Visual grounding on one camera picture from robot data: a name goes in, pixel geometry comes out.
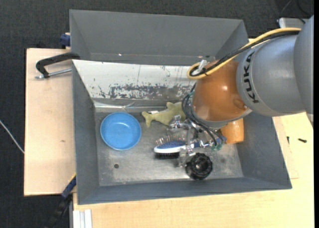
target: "wooden board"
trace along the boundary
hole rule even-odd
[[[68,50],[26,52],[24,195],[60,194],[75,172],[71,73],[35,79],[37,61]],[[70,68],[65,61],[50,72]]]
[[[75,172],[71,74],[36,80],[38,60],[68,50],[28,49],[24,194],[59,194]],[[49,66],[49,71],[70,62]],[[77,205],[92,209],[94,228],[126,227],[314,227],[313,129],[305,115],[273,119],[292,179],[291,190],[181,199]],[[306,139],[303,143],[298,138]]]

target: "dark floor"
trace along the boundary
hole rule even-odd
[[[69,9],[239,18],[255,37],[277,28],[280,16],[314,14],[314,0],[0,0],[0,119],[22,145],[24,49],[60,48],[59,36],[69,31]],[[43,227],[58,201],[58,196],[23,197],[23,154],[0,128],[0,228]],[[67,226],[65,217],[57,227]]]

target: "blue bowl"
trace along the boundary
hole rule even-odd
[[[116,112],[104,118],[101,124],[103,141],[115,150],[127,150],[141,139],[141,126],[137,119],[122,112]]]

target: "rubber toy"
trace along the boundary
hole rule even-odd
[[[169,122],[173,119],[175,115],[181,116],[181,121],[184,121],[186,119],[185,114],[182,111],[181,108],[181,102],[177,102],[175,104],[171,102],[166,103],[167,109],[158,113],[150,114],[148,112],[142,112],[143,117],[146,121],[146,126],[150,127],[151,122],[153,120],[158,121],[160,123],[163,123],[165,125],[169,125]]]

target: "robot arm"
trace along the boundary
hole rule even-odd
[[[300,32],[275,33],[208,64],[199,74],[192,74],[196,65],[189,69],[188,77],[197,79],[192,108],[201,122],[221,128],[251,111],[265,116],[306,111],[313,125],[314,16]]]

